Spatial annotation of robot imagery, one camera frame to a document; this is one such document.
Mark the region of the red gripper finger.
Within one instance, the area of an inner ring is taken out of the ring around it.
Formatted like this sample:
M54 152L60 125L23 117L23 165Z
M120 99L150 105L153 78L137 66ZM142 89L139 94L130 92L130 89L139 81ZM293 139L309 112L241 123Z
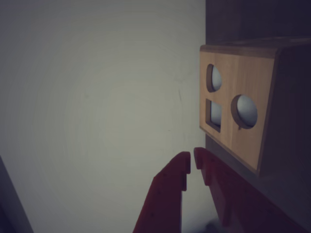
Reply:
M187 190L190 152L183 151L153 178L135 233L180 233L182 192Z
M304 233L254 186L205 148L195 148L196 167L202 172L221 224L230 233Z

